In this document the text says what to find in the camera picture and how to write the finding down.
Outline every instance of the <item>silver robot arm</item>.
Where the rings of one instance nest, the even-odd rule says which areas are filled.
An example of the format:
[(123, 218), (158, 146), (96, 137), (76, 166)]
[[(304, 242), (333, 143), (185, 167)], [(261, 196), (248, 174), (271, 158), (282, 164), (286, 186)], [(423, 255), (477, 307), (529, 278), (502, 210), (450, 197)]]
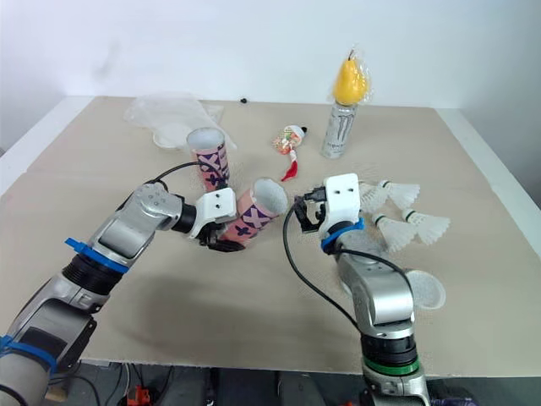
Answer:
[[(310, 224), (305, 216), (306, 200), (321, 204), (319, 224)], [(402, 270), (376, 260), (387, 260), (385, 246), (362, 231), (357, 175), (327, 178), (323, 188), (296, 199), (296, 204), (301, 228), (317, 230), (321, 248), (335, 256), (340, 279), (352, 295), (369, 388), (361, 404), (430, 406), (413, 338), (413, 293)]]
[(78, 254), (34, 294), (2, 337), (0, 405), (41, 404), (49, 376), (69, 370), (79, 359), (96, 329), (92, 315), (107, 302), (156, 230), (173, 229), (211, 248), (214, 244), (215, 249), (236, 250), (216, 245), (212, 233), (205, 232), (211, 224), (232, 220), (236, 211), (230, 188), (207, 193), (191, 206), (160, 183), (143, 184), (86, 244), (68, 239)]

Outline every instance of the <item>paper cup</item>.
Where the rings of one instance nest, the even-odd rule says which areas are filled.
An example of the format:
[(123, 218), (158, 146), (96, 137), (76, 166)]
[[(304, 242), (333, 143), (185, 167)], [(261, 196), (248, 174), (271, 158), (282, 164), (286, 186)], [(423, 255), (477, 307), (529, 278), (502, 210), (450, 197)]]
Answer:
[(227, 224), (220, 239), (246, 245), (286, 210), (286, 191), (274, 180), (260, 178), (237, 200), (238, 219)]
[(445, 304), (445, 288), (437, 277), (417, 269), (407, 270), (406, 277), (412, 285), (415, 307), (436, 310)]
[(227, 183), (229, 166), (227, 165), (226, 136), (219, 129), (196, 129), (188, 134), (188, 145), (195, 161), (213, 167), (220, 175), (207, 166), (199, 166), (199, 175), (207, 192), (218, 187), (220, 178)]

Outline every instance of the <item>white shuttlecock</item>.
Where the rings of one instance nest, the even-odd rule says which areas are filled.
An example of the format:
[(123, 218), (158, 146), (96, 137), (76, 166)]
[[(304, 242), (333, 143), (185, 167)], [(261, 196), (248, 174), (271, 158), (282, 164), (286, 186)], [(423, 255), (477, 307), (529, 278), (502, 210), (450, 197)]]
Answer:
[(417, 234), (425, 244), (435, 243), (451, 224), (447, 217), (429, 216), (417, 213), (415, 210), (406, 209), (402, 212), (402, 218), (417, 229)]
[(411, 206), (421, 190), (418, 184), (395, 184), (390, 180), (382, 180), (378, 186), (387, 190), (387, 194), (399, 209)]
[(387, 200), (387, 190), (379, 185), (359, 182), (358, 192), (361, 199), (361, 210), (367, 213), (374, 213), (385, 204)]
[(372, 221), (383, 234), (390, 252), (396, 252), (412, 242), (417, 228), (409, 222), (398, 222), (383, 214), (374, 214)]

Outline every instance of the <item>yellow pear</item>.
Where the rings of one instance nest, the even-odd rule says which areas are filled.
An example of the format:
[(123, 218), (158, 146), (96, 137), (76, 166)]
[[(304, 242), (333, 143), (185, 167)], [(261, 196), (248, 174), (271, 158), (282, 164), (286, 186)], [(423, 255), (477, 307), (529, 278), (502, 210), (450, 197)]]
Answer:
[(357, 60), (350, 56), (342, 64), (336, 78), (333, 90), (335, 100), (344, 106), (351, 106), (359, 103), (368, 90), (368, 81), (359, 68)]

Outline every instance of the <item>table edge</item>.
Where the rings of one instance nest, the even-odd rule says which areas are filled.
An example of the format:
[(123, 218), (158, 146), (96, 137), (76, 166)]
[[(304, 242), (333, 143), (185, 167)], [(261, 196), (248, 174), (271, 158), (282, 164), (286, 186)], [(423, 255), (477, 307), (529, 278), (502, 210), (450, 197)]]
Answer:
[(455, 108), (436, 108), (464, 151), (489, 182), (507, 212), (541, 259), (541, 210), (492, 151), (477, 130)]
[(93, 96), (64, 97), (0, 157), (0, 196), (89, 104)]

